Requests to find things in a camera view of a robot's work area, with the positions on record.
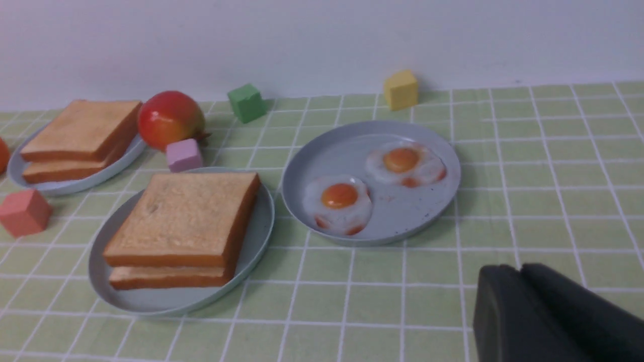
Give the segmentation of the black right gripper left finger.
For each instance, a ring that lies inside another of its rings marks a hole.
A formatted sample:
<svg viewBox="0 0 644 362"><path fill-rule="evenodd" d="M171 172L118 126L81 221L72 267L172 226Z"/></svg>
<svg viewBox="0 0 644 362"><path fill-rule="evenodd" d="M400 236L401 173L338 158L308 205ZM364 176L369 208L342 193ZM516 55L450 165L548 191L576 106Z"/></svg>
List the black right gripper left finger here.
<svg viewBox="0 0 644 362"><path fill-rule="evenodd" d="M479 361L591 361L509 265L478 273L473 332Z"/></svg>

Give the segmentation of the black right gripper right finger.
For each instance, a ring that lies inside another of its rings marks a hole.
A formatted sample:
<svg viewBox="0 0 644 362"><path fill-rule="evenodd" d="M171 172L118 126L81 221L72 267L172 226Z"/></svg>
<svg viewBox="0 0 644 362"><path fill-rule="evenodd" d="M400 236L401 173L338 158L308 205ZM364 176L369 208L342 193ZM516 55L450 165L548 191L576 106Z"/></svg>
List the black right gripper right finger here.
<svg viewBox="0 0 644 362"><path fill-rule="evenodd" d="M521 275L592 360L643 360L642 319L542 263L524 264Z"/></svg>

